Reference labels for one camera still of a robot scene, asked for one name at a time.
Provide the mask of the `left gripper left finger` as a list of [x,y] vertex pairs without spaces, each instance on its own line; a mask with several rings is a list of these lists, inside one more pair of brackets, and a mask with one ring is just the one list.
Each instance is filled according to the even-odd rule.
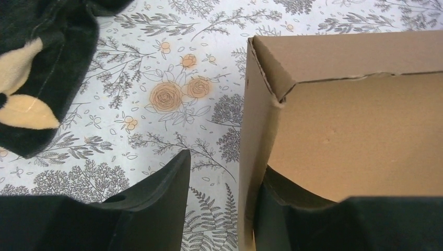
[[191,154],[102,203],[2,196],[1,250],[180,250]]

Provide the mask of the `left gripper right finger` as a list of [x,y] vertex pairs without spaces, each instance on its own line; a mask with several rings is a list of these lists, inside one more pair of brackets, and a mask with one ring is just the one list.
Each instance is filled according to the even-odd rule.
[[442,250],[442,197],[322,198],[267,168],[257,250]]

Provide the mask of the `brown cardboard box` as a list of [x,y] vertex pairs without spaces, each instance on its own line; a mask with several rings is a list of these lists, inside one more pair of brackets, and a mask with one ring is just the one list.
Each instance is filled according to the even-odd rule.
[[317,196],[442,197],[442,31],[254,36],[238,245],[257,250],[267,168]]

